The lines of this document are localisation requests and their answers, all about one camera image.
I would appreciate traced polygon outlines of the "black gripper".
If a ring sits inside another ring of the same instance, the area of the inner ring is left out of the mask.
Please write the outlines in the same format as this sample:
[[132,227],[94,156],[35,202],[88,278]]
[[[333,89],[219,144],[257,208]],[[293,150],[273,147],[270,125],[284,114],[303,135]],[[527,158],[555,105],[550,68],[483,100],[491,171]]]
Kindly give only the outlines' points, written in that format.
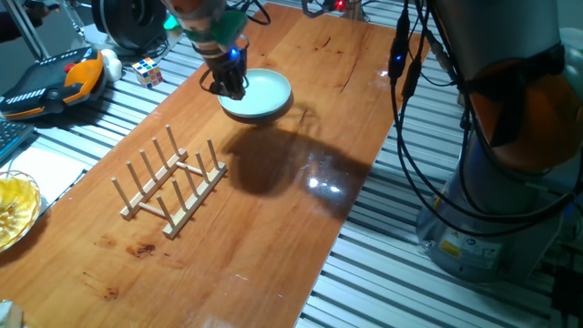
[[214,80],[220,83],[220,93],[224,97],[232,97],[234,100],[245,97],[248,87],[248,81],[244,79],[247,71],[246,48],[235,46],[220,56],[208,59],[207,65]]

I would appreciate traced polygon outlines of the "person hand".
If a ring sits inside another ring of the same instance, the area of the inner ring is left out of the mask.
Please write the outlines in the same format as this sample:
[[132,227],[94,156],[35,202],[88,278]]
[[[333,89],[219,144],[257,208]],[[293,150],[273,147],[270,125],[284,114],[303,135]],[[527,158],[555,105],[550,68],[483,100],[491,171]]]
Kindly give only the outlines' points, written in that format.
[[44,18],[53,11],[58,11],[60,9],[59,3],[47,4],[44,1],[33,1],[26,0],[24,4],[26,13],[31,18]]

